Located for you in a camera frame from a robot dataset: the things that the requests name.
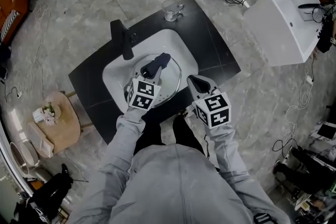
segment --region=gray jacket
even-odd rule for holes
[[[129,109],[118,118],[118,131],[70,223],[245,224],[258,213],[290,223],[249,176],[230,126],[206,130],[215,142],[218,173],[198,150],[179,144],[152,145],[133,157],[143,114]]]

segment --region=glass cup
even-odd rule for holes
[[[181,13],[181,9],[184,7],[183,3],[179,3],[176,0],[166,0],[162,3],[162,10],[164,11],[164,18],[168,22],[173,22],[179,17],[180,15],[183,16]]]

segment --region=sleeve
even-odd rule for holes
[[[90,179],[81,205],[70,215],[70,223],[108,223],[111,210],[125,190],[136,142],[146,111],[129,109],[117,120],[117,132],[108,145],[100,168]]]
[[[215,142],[219,173],[236,192],[253,216],[269,214],[278,224],[290,224],[288,216],[276,207],[260,183],[250,177],[234,140],[235,130],[229,125],[215,129],[205,127],[206,134]]]

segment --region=orange sofa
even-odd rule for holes
[[[9,44],[15,30],[26,17],[29,11],[29,1],[0,0],[0,42],[3,45]]]

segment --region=plug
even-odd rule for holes
[[[289,157],[289,152],[287,153],[287,155],[285,156],[285,158],[282,160],[281,163],[287,165],[288,157]]]
[[[309,75],[306,76],[306,81],[307,81],[310,85],[313,85],[313,79],[312,79]]]

